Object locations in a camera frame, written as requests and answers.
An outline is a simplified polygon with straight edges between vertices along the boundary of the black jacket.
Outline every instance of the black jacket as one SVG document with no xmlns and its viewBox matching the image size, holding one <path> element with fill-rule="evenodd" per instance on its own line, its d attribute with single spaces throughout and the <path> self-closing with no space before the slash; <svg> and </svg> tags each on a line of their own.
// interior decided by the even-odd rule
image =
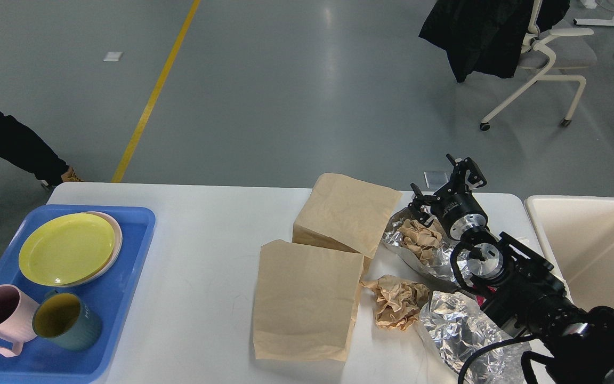
<svg viewBox="0 0 614 384">
<path fill-rule="evenodd" d="M 512 77 L 532 15 L 533 0 L 438 0 L 419 37 L 447 51 L 456 81 L 474 70 Z M 550 29 L 570 0 L 544 0 L 537 25 Z"/>
</svg>

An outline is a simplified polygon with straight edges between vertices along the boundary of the white plastic bin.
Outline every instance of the white plastic bin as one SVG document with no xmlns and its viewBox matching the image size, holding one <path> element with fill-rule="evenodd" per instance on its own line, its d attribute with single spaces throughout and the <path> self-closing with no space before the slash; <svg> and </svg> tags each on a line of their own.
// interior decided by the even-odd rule
<svg viewBox="0 0 614 384">
<path fill-rule="evenodd" d="M 544 256 L 558 261 L 575 304 L 614 308 L 614 198 L 532 196 L 524 203 Z"/>
</svg>

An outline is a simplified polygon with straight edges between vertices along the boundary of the dark green mug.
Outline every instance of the dark green mug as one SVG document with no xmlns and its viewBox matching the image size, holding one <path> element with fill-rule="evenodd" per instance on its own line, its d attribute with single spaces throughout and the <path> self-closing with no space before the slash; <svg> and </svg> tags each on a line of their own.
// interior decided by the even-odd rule
<svg viewBox="0 0 614 384">
<path fill-rule="evenodd" d="M 32 329 L 59 347 L 81 351 L 91 347 L 101 335 L 101 318 L 71 293 L 47 297 L 32 318 Z"/>
</svg>

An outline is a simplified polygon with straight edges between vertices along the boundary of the mug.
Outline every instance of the mug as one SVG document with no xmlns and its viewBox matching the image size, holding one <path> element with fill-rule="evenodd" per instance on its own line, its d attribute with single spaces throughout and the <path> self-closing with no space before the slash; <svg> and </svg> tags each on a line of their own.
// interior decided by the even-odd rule
<svg viewBox="0 0 614 384">
<path fill-rule="evenodd" d="M 101 328 L 101 318 L 68 292 L 48 296 L 32 318 L 32 329 L 38 336 L 75 352 L 91 347 Z"/>
<path fill-rule="evenodd" d="M 0 346 L 0 354 L 14 357 L 22 352 L 22 345 L 37 337 L 32 330 L 32 316 L 39 304 L 11 284 L 0 285 L 0 339 L 12 347 Z"/>
</svg>

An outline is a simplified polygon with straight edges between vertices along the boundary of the chair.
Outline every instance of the chair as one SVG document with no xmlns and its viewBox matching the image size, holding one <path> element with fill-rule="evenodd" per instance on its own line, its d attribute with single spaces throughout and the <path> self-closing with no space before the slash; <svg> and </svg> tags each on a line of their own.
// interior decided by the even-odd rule
<svg viewBox="0 0 614 384">
<path fill-rule="evenodd" d="M 565 20 L 562 20 L 553 29 L 540 34 L 536 20 L 541 6 L 542 0 L 534 1 L 518 63 L 520 68 L 536 71 L 536 74 L 482 119 L 480 131 L 490 129 L 489 121 L 537 81 L 577 81 L 579 83 L 577 93 L 572 98 L 570 109 L 568 109 L 568 113 L 560 124 L 561 126 L 568 126 L 572 121 L 572 114 L 575 113 L 579 99 L 582 97 L 587 79 L 582 75 L 566 75 L 564 71 L 587 68 L 596 63 L 594 51 L 582 39 L 582 36 L 592 35 L 594 31 L 589 28 L 573 28 Z M 562 74 L 549 75 L 548 72 L 554 69 L 561 70 Z"/>
</svg>

